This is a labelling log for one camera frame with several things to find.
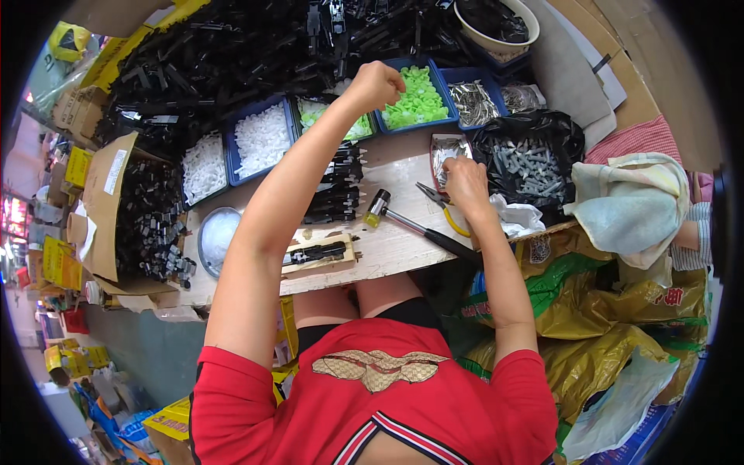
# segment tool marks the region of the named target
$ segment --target striped sleeve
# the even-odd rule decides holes
[[[713,262],[711,253],[711,204],[700,202],[690,207],[687,213],[688,221],[696,221],[698,224],[698,250],[679,247],[672,244],[672,266],[678,272],[693,269],[703,269]]]

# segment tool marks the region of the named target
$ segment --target woman's right arm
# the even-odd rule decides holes
[[[530,296],[498,214],[488,202],[486,167],[461,156],[445,160],[444,168],[449,171],[446,191],[481,243],[488,303],[496,328],[495,363],[517,350],[537,352]]]

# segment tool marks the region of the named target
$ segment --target black shorts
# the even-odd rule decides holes
[[[423,297],[416,297],[409,299],[405,302],[401,302],[398,305],[393,305],[386,311],[380,313],[374,318],[387,318],[390,320],[400,321],[401,323],[415,324],[425,328],[433,328],[439,331],[444,337],[444,341],[449,343],[449,337],[447,336],[447,330],[442,326],[442,321],[439,316],[434,312],[432,306]],[[306,349],[310,348],[311,345],[320,341],[323,336],[328,334],[333,328],[341,326],[339,324],[318,324],[315,326],[305,326],[297,330],[297,336],[299,339],[299,348],[297,355],[299,356]]]

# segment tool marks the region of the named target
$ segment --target red shirt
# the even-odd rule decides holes
[[[199,363],[190,431],[204,465],[351,464],[380,432],[442,464],[540,464],[556,447],[555,404],[532,350],[504,357],[486,384],[437,330],[354,320],[300,355],[278,408],[258,364],[215,347]]]

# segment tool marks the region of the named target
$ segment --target towel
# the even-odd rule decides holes
[[[608,166],[574,163],[576,201],[563,206],[601,251],[648,269],[667,250],[690,208],[682,166],[663,153],[631,153]]]

